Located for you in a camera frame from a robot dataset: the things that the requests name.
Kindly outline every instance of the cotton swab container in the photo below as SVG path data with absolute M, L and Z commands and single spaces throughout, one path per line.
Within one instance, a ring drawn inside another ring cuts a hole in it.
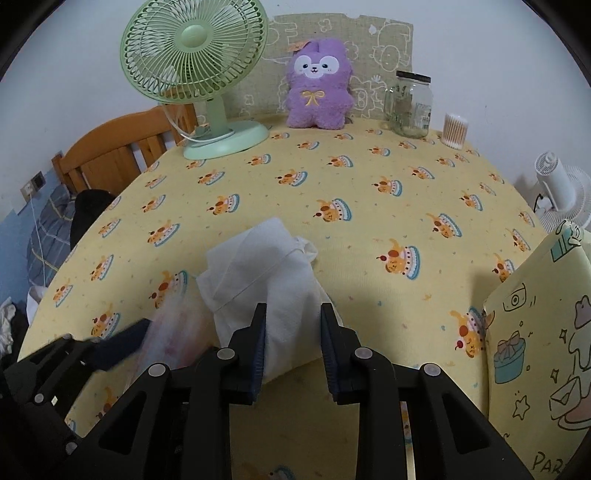
M 468 120 L 459 116 L 446 113 L 445 123 L 443 124 L 443 133 L 441 135 L 441 143 L 448 147 L 461 150 L 466 141 L 466 134 L 468 132 Z

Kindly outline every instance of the glass jar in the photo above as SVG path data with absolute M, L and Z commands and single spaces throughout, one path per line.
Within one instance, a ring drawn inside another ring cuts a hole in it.
M 429 133 L 433 94 L 431 77 L 411 72 L 396 72 L 396 82 L 386 90 L 384 114 L 398 135 L 423 138 Z

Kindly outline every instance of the white cloth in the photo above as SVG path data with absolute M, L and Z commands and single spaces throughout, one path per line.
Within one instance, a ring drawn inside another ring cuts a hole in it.
M 267 304 L 264 381 L 321 356 L 320 305 L 330 302 L 310 263 L 316 247 L 271 218 L 207 252 L 197 278 L 221 346 Z
M 41 299 L 46 292 L 47 287 L 39 287 L 35 285 L 29 288 L 29 292 L 27 293 L 27 321 L 29 322 L 29 326 L 33 324 Z
M 12 339 L 10 321 L 16 312 L 17 309 L 12 304 L 10 297 L 0 305 L 0 358 L 12 353 L 14 340 Z

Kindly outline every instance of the gift box drawing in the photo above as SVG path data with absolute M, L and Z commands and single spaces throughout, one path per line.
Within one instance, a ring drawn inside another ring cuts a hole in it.
M 493 361 L 495 364 L 495 383 L 503 384 L 521 375 L 525 358 L 525 339 L 519 331 L 513 332 L 508 340 L 501 340 Z

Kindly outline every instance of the fan cord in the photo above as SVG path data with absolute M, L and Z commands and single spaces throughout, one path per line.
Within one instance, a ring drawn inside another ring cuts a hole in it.
M 234 134 L 234 130 L 230 130 L 227 134 L 223 134 L 220 135 L 219 137 L 216 138 L 211 138 L 209 140 L 198 140 L 198 138 L 203 137 L 204 135 L 208 134 L 210 132 L 209 127 L 205 129 L 205 131 L 197 136 L 197 138 L 195 137 L 190 137 L 189 135 L 187 135 L 184 130 L 182 128 L 180 128 L 177 123 L 171 118 L 171 116 L 168 114 L 168 110 L 166 109 L 166 104 L 165 103 L 161 103 L 160 105 L 162 105 L 162 108 L 164 110 L 164 115 L 166 115 L 166 118 L 168 119 L 168 121 L 170 122 L 170 124 L 174 127 L 174 129 L 178 132 L 178 134 L 183 137 L 185 140 L 189 140 L 192 143 L 196 143 L 196 144 L 201 144 L 201 145 L 207 145 L 210 143 L 214 143 L 217 142 L 218 140 L 223 140 L 224 138 L 227 137 L 231 137 Z

